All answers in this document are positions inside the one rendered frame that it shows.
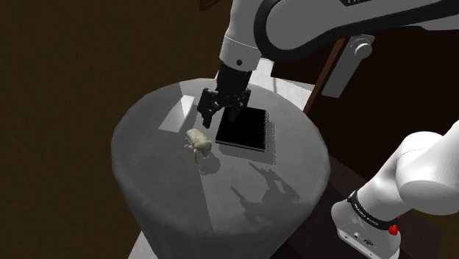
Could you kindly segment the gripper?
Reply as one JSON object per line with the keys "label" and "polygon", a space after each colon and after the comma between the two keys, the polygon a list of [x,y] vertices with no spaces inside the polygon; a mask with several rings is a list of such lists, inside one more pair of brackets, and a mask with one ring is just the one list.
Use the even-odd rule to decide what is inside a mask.
{"label": "gripper", "polygon": [[247,88],[251,71],[239,71],[220,62],[216,89],[204,88],[197,110],[203,118],[202,125],[209,129],[212,117],[222,107],[230,106],[228,119],[235,123],[238,114],[247,107],[251,90]]}

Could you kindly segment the black spiral notebook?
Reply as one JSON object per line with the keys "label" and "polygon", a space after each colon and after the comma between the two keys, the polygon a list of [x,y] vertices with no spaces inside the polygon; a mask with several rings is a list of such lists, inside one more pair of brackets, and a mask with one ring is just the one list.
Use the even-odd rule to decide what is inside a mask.
{"label": "black spiral notebook", "polygon": [[224,109],[216,133],[216,143],[265,152],[268,148],[268,112],[254,107],[244,107],[234,122],[230,121],[231,112],[231,107]]}

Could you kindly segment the pale green animal figure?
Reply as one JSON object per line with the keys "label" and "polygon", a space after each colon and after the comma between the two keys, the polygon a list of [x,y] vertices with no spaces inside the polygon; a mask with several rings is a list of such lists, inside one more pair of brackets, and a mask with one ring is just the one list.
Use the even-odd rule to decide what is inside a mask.
{"label": "pale green animal figure", "polygon": [[193,150],[193,157],[196,165],[199,164],[199,154],[201,154],[204,159],[209,157],[212,149],[212,141],[208,139],[201,131],[194,128],[189,129],[185,133],[185,140],[187,143],[184,145],[184,147]]}

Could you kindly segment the round grey ottoman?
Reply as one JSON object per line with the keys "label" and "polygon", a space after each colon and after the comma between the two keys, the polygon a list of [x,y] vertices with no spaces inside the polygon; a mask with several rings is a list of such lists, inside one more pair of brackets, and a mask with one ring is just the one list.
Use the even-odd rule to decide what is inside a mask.
{"label": "round grey ottoman", "polygon": [[212,145],[195,157],[185,131],[160,125],[183,96],[214,79],[146,94],[113,132],[114,177],[158,259],[270,259],[321,198],[330,175],[314,123],[280,95],[251,86],[249,105],[268,113],[267,150]]}

